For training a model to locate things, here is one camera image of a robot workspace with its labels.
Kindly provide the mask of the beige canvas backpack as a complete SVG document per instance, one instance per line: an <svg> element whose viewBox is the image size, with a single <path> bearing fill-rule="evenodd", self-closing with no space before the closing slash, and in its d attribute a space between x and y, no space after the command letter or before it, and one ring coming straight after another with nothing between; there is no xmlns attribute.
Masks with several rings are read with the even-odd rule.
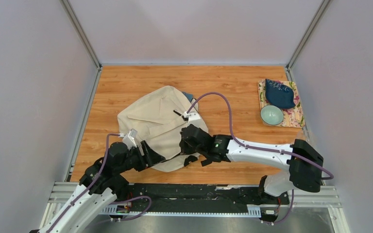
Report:
<svg viewBox="0 0 373 233"><path fill-rule="evenodd" d="M119 132L137 130L137 140L146 141L166 160L153 166L162 172L172 172L196 162L200 154L182 154L179 143L181 129L188 126L183 112L197 112L198 104L191 102L173 86L164 86L139 98L117 115Z"/></svg>

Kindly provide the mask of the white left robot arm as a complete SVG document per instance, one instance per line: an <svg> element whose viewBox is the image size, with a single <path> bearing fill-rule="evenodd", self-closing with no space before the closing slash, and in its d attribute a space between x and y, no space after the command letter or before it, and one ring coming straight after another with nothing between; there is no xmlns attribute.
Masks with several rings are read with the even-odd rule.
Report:
<svg viewBox="0 0 373 233"><path fill-rule="evenodd" d="M74 192L55 216L37 233L80 233L114 201L124 201L129 195L128 181L122 173L131 169L143 171L165 161L145 141L128 147L123 142L112 143L105 156L86 169Z"/></svg>

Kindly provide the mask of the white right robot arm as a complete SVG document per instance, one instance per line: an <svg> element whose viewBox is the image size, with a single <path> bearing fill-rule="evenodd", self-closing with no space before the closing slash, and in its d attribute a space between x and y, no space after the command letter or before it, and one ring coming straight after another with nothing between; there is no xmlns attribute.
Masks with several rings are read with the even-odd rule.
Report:
<svg viewBox="0 0 373 233"><path fill-rule="evenodd" d="M250 162L280 169L259 182L257 196L263 203L292 189L318 193L321 190L323 157L305 140L292 144L264 144L233 138L230 135L211 136L189 125L181 130L181 151L196 152L205 157L202 166L213 162Z"/></svg>

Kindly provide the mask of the light green ceramic bowl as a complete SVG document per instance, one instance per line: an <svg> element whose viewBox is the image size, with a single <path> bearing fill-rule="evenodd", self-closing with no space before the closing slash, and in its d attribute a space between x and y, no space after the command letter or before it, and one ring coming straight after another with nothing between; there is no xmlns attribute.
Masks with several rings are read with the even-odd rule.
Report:
<svg viewBox="0 0 373 233"><path fill-rule="evenodd" d="M273 105L266 105L260 111L260 116L263 123L267 125L277 126L284 120L282 110Z"/></svg>

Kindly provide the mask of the dark blue embroidered pouch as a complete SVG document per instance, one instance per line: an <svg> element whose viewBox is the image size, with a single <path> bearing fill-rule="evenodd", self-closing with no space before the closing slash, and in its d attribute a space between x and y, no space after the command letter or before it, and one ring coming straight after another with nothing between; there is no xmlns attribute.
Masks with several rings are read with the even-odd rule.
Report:
<svg viewBox="0 0 373 233"><path fill-rule="evenodd" d="M294 91L287 85L270 79L265 80L265 97L268 103L280 109L291 109L296 106Z"/></svg>

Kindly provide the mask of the floral placemat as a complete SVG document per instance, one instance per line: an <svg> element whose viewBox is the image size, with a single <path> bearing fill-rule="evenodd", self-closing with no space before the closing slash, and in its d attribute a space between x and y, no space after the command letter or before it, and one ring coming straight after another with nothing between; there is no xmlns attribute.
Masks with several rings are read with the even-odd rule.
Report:
<svg viewBox="0 0 373 233"><path fill-rule="evenodd" d="M294 102L296 106L291 109L281 109L284 114L284 120L278 127L290 127L290 128L302 128L305 125L305 118L303 114L303 109L301 105L300 96L298 93L298 88L296 83L293 81L278 81L284 85L289 86L294 91ZM268 103L265 97L265 79L258 82L258 98L260 109L266 105L271 105Z"/></svg>

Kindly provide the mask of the clear drinking glass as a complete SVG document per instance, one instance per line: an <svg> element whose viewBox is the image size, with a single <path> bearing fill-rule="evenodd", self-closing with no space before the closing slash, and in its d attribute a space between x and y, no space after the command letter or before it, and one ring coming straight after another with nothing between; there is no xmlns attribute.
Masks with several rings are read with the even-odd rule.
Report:
<svg viewBox="0 0 373 233"><path fill-rule="evenodd" d="M304 141L306 141L308 144L310 144L312 146L315 145L315 142L313 140L313 137L312 137L311 133L308 130L305 130L305 129L301 129L297 133L296 139L304 140Z"/></svg>

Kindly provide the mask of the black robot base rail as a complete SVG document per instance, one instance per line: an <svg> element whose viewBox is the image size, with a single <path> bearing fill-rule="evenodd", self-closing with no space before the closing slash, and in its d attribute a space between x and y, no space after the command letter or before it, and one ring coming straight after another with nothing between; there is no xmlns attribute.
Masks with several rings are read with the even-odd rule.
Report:
<svg viewBox="0 0 373 233"><path fill-rule="evenodd" d="M151 216L277 217L290 204L288 192L278 197L261 193L258 185L135 183L127 188L122 203L113 202L102 215L112 218Z"/></svg>

